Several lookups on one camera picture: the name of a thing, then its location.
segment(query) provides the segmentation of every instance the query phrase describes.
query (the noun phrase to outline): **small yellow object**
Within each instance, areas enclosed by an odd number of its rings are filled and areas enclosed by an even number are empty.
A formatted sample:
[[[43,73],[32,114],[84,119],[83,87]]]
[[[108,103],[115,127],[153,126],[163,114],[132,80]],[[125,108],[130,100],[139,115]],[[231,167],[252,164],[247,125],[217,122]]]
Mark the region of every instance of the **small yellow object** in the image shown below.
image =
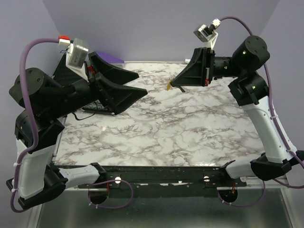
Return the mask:
[[[172,79],[169,80],[169,83],[167,84],[167,91],[169,91],[171,89],[171,82],[172,82]]]

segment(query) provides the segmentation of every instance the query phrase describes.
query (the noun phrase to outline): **purple object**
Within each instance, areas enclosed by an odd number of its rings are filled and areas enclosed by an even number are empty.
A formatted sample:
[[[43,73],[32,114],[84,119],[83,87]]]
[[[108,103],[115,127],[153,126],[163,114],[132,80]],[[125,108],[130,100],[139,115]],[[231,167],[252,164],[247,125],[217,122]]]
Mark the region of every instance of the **purple object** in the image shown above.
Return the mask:
[[[102,58],[109,64],[124,64],[124,61],[122,59],[111,56],[110,54],[107,54],[105,52],[97,51],[96,53],[97,55],[99,55],[100,58]]]

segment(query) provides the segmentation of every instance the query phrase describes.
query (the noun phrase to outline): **white marble surface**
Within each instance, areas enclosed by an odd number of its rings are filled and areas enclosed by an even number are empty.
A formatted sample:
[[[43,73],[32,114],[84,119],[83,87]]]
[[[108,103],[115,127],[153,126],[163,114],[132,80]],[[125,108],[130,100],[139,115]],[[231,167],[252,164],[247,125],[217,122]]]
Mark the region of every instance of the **white marble surface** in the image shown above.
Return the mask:
[[[128,85],[145,88],[148,95],[117,116],[96,114],[76,121],[69,115],[56,164],[195,166],[258,157],[263,146],[229,92],[232,79],[185,87],[185,93],[177,88],[166,91],[169,77],[185,66],[126,64],[140,75]]]

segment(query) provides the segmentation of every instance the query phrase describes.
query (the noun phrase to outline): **marble table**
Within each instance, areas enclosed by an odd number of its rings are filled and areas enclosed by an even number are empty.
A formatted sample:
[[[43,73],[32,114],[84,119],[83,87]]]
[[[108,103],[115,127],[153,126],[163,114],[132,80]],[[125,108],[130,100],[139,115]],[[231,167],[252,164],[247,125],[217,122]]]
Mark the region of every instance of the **marble table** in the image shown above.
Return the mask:
[[[55,163],[214,166],[258,157],[263,145],[229,92],[232,79],[213,81],[208,87],[185,87],[185,93],[177,88],[166,91],[169,78],[185,66],[125,64],[140,75],[127,85],[145,88],[148,95],[117,116],[96,114],[76,121],[69,115]]]

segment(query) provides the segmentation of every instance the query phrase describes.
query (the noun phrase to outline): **cable tie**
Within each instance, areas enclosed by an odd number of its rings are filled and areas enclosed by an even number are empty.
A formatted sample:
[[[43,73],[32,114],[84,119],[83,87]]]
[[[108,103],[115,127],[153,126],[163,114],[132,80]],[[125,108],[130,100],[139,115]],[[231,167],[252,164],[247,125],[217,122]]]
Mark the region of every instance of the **cable tie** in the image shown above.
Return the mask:
[[[278,115],[274,115],[274,116],[271,116],[270,119],[273,120],[273,119],[278,118],[278,117],[279,117]]]
[[[17,163],[17,162],[14,163],[14,167],[17,167],[18,165],[21,165],[21,163]]]

